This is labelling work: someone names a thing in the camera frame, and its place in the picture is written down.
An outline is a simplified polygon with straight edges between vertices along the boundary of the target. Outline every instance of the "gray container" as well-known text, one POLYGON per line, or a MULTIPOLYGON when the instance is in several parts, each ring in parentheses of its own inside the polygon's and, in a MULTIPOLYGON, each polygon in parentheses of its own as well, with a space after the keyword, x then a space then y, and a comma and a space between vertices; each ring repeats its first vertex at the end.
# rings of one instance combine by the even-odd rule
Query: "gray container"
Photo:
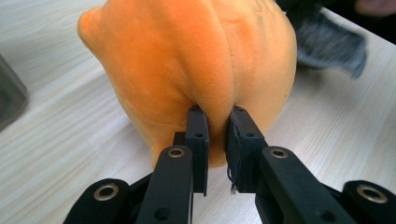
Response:
POLYGON ((26 107, 27 90, 0 54, 0 132, 26 107))

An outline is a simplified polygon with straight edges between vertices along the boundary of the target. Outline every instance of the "orange object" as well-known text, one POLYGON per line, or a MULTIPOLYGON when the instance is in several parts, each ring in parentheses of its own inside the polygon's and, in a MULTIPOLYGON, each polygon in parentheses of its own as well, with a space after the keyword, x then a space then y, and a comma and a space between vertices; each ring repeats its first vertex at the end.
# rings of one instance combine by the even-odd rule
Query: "orange object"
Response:
POLYGON ((109 0, 85 12, 78 34, 102 63, 153 164, 200 106, 210 132, 209 165, 226 163, 234 105, 265 133, 290 94, 293 29, 273 0, 109 0))

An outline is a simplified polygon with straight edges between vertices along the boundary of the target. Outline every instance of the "wood grain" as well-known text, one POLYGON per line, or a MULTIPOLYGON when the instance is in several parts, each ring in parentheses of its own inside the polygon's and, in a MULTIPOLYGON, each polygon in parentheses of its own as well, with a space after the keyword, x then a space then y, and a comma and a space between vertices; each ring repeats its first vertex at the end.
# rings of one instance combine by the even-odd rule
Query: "wood grain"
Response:
MULTIPOLYGON (((104 2, 0 1, 0 53, 30 98, 0 133, 0 223, 62 223, 90 184, 151 172, 148 147, 76 33, 78 16, 104 2)), ((365 179, 396 192, 396 48, 331 16, 366 37, 364 74, 300 68, 266 139, 331 187, 365 179)), ((193 212, 194 223, 261 223, 253 195, 231 195, 225 167, 210 170, 193 212)))

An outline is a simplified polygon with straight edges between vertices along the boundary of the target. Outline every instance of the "gray plush fabric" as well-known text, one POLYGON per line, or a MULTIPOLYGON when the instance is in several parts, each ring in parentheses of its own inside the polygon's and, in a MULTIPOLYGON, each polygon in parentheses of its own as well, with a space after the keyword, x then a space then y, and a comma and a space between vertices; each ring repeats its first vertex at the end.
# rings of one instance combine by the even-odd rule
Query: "gray plush fabric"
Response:
POLYGON ((333 23, 318 12, 294 25, 298 63, 313 68, 342 67, 358 78, 366 62, 361 35, 333 23))

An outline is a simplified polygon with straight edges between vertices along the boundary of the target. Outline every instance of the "orange plush toy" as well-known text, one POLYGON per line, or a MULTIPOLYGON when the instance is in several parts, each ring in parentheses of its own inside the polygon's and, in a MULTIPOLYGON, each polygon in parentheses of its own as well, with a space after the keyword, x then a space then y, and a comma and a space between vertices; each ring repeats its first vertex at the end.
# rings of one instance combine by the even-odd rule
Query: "orange plush toy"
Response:
POLYGON ((153 164, 186 128, 187 110, 207 114, 209 165, 225 160, 234 105, 265 133, 295 74, 293 29, 273 0, 108 0, 85 12, 78 34, 106 69, 153 164))

